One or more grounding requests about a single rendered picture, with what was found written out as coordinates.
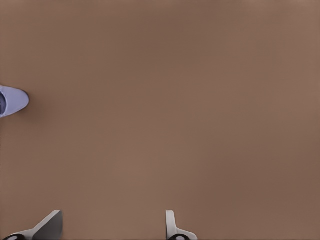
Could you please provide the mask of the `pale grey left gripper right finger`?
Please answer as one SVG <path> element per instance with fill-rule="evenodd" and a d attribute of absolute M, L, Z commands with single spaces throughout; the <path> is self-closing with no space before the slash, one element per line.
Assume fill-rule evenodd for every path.
<path fill-rule="evenodd" d="M 173 210 L 167 210 L 165 212 L 165 220 L 166 240 L 198 240 L 198 237 L 194 233 L 177 227 Z"/>

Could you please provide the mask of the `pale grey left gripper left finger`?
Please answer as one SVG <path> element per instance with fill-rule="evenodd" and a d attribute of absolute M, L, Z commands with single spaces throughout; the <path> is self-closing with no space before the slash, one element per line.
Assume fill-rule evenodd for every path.
<path fill-rule="evenodd" d="M 61 240 L 63 211 L 54 210 L 35 227 L 13 233 L 3 240 Z"/>

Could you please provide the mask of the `purple cup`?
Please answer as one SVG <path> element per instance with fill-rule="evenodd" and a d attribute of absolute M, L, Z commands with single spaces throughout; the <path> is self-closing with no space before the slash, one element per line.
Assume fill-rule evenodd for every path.
<path fill-rule="evenodd" d="M 18 88 L 0 85 L 0 118 L 8 117 L 29 104 L 28 94 Z"/>

